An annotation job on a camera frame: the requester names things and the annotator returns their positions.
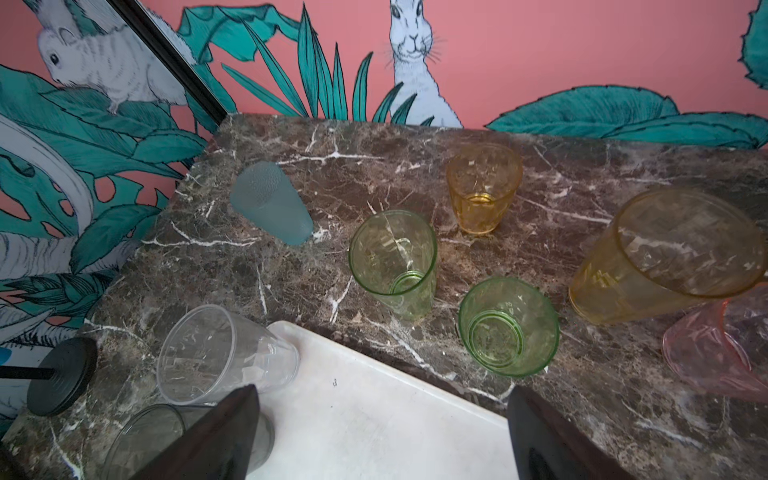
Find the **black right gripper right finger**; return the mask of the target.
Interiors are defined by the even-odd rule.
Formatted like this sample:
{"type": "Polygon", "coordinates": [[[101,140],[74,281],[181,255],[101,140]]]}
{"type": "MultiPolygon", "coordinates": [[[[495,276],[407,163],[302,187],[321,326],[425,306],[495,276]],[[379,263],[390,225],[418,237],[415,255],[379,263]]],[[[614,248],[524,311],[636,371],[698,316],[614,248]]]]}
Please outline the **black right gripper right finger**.
{"type": "Polygon", "coordinates": [[[633,477],[529,387],[513,388],[507,421],[520,479],[633,477]]]}

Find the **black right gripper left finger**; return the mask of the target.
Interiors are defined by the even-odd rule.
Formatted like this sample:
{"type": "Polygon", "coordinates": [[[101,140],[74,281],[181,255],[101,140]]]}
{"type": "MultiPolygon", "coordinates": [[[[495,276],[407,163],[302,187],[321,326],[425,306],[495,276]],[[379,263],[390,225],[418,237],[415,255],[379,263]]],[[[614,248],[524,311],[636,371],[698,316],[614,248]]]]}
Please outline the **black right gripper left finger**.
{"type": "Polygon", "coordinates": [[[260,416],[257,388],[229,393],[135,479],[244,479],[260,416]]]}

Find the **smoky grey tall tumbler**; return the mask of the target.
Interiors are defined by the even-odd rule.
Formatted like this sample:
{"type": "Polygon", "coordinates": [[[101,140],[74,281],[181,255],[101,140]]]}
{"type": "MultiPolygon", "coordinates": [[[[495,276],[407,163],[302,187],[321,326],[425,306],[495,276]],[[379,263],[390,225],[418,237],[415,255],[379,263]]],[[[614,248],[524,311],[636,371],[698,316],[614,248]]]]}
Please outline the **smoky grey tall tumbler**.
{"type": "Polygon", "coordinates": [[[102,479],[129,479],[201,420],[213,406],[155,404],[123,427],[107,454],[102,479]]]}

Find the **clear tall plastic tumbler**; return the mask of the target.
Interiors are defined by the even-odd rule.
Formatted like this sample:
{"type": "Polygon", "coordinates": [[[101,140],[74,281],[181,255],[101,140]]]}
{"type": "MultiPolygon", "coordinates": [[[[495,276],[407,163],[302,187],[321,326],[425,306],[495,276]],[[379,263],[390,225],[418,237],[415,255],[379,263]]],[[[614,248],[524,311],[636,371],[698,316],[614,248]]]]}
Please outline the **clear tall plastic tumbler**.
{"type": "Polygon", "coordinates": [[[159,352],[156,379],[171,404],[217,403],[231,391],[254,385],[260,393],[296,377],[300,354],[266,327],[217,305],[186,313],[159,352]]]}

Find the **tall amber tumbler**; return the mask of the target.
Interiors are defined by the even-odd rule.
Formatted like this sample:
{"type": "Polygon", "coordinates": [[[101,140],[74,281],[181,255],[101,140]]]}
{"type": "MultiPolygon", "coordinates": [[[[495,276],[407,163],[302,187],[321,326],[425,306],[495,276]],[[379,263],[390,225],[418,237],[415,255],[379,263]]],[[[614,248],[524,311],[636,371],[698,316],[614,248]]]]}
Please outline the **tall amber tumbler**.
{"type": "Polygon", "coordinates": [[[590,323],[610,325],[739,295],[766,269],[765,236],[743,211],[692,189],[654,189],[622,206],[569,298],[590,323]]]}

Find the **tall green tumbler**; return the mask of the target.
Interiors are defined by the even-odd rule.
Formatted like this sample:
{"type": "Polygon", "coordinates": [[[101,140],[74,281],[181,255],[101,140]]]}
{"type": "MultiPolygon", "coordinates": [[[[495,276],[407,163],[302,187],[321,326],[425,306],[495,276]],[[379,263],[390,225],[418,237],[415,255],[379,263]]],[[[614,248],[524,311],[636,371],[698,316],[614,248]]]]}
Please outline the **tall green tumbler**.
{"type": "Polygon", "coordinates": [[[351,238],[353,278],[397,317],[427,316],[436,291],[438,245],[432,226],[408,210],[387,210],[360,225],[351,238]]]}

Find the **frosted teal textured tumbler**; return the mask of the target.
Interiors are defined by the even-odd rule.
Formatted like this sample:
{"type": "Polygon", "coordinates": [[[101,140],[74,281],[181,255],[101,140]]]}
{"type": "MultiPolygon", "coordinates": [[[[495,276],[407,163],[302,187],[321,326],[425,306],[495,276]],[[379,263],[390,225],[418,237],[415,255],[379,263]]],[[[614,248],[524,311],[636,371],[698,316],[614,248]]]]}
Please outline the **frosted teal textured tumbler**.
{"type": "Polygon", "coordinates": [[[287,245],[300,245],[313,233],[313,222],[288,176],[273,162],[246,168],[230,192],[235,211],[287,245]]]}

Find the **short amber tumbler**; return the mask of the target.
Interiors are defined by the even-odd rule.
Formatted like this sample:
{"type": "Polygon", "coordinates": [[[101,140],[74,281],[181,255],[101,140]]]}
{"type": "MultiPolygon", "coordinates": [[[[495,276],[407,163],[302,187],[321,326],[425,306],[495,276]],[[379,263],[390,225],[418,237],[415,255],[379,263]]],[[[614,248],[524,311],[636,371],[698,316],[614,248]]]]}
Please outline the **short amber tumbler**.
{"type": "Polygon", "coordinates": [[[463,145],[449,160],[446,179],[459,227],[473,235],[487,234],[513,202],[523,179],[523,159],[504,145],[463,145]]]}

